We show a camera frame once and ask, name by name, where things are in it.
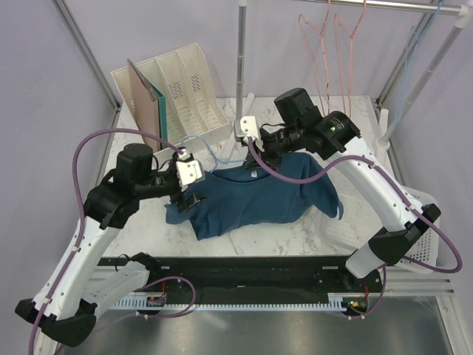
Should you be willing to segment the blue t shirt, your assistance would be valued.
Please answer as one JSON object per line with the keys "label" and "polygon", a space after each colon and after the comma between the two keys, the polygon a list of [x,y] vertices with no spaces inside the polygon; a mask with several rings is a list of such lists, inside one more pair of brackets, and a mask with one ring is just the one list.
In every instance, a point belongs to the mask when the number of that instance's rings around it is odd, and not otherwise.
{"label": "blue t shirt", "polygon": [[328,175],[308,184],[284,182],[264,169],[235,166],[207,172],[205,179],[188,187],[185,196],[204,200],[186,212],[166,205],[166,222],[188,221],[198,240],[219,237],[234,229],[260,223],[297,221],[315,207],[329,218],[342,218],[344,207]]}

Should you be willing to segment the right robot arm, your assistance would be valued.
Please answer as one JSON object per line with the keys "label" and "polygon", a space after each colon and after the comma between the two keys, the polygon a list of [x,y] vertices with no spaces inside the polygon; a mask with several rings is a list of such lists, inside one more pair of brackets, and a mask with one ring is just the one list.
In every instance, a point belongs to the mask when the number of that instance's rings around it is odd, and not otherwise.
{"label": "right robot arm", "polygon": [[[332,168],[340,171],[375,210],[381,229],[354,251],[338,273],[340,286],[355,291],[365,277],[383,266],[394,266],[429,230],[440,232],[435,221],[440,209],[424,205],[411,196],[381,165],[359,128],[343,113],[323,115],[307,91],[291,89],[274,101],[283,120],[282,128],[268,133],[254,116],[235,121],[235,138],[248,147],[253,160],[286,183],[308,184]],[[270,166],[269,159],[305,149],[327,162],[317,175],[304,179],[287,177]]]}

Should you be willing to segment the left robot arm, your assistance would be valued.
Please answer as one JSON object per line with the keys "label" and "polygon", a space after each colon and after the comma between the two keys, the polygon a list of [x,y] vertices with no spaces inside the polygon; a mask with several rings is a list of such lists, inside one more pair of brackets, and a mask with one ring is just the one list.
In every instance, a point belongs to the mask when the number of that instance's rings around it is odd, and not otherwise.
{"label": "left robot arm", "polygon": [[152,148],[143,143],[128,144],[118,153],[115,168],[87,195],[77,230],[52,276],[32,299],[16,306],[17,315],[50,339],[74,348],[117,301],[135,290],[160,287],[162,273],[145,254],[134,256],[98,285],[89,283],[103,253],[142,200],[170,197],[181,212],[202,200],[183,193],[205,178],[191,153],[185,148],[175,152],[163,171],[153,169],[154,159]]}

